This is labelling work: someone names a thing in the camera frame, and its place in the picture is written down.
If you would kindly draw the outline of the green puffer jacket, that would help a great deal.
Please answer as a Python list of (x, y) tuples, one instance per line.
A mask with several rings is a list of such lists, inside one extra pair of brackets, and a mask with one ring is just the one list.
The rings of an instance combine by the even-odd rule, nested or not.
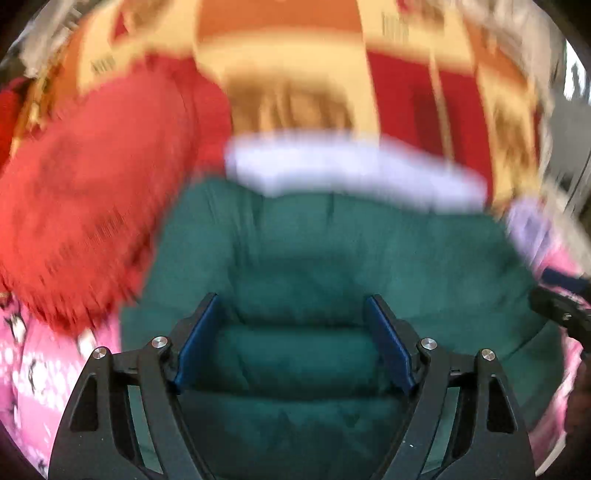
[(439, 215), (335, 194), (266, 198), (211, 180), (180, 197), (148, 280), (120, 316), (132, 350), (208, 293), (221, 330), (179, 399), (220, 479), (367, 479), (408, 408), (363, 326), (378, 294), (451, 351), (496, 352), (534, 428), (563, 377), (559, 328), (528, 305), (534, 276), (486, 214)]

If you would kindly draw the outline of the lavender fleece garment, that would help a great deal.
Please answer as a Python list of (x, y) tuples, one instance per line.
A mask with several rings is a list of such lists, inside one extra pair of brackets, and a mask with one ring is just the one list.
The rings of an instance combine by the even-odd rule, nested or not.
[(555, 246), (555, 232), (543, 206), (533, 198), (515, 200), (503, 216), (509, 240), (524, 262), (537, 270)]

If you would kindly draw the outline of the pink penguin bedsheet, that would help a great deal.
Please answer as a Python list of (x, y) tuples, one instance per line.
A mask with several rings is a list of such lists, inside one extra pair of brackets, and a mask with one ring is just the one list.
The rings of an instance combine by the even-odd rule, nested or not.
[(59, 423), (76, 381), (99, 346), (121, 349), (117, 317), (71, 338), (36, 319), (15, 296), (1, 296), (1, 423), (33, 468), (48, 474)]

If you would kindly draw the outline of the lavender folded garment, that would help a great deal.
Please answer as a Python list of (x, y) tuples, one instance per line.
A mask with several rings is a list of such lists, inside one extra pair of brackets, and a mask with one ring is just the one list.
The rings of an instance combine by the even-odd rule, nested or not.
[(224, 160), (231, 181), (266, 197), (342, 193), (438, 213), (482, 212), (488, 198), (477, 172), (401, 141), (327, 132), (250, 135), (231, 140)]

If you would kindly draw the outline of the orange red rose blanket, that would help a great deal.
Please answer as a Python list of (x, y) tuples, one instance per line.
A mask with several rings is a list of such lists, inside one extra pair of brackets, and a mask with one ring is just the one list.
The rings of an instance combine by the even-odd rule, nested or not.
[(193, 59), (237, 135), (397, 139), (479, 173), (495, 206), (540, 189), (533, 79), (444, 1), (108, 1), (39, 67), (15, 137), (150, 53)]

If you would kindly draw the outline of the red ruffled pillow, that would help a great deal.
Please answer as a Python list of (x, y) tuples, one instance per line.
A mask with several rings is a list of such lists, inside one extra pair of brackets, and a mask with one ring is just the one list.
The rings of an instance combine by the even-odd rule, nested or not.
[(228, 98), (190, 58), (150, 55), (55, 112), (1, 174), (1, 288), (74, 337), (140, 292), (165, 215), (224, 173)]

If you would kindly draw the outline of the beige floral quilt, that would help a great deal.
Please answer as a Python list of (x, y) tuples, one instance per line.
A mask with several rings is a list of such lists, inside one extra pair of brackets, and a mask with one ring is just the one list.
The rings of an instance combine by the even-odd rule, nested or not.
[(447, 1), (487, 29), (501, 51), (540, 87), (558, 89), (566, 76), (566, 38), (534, 1)]

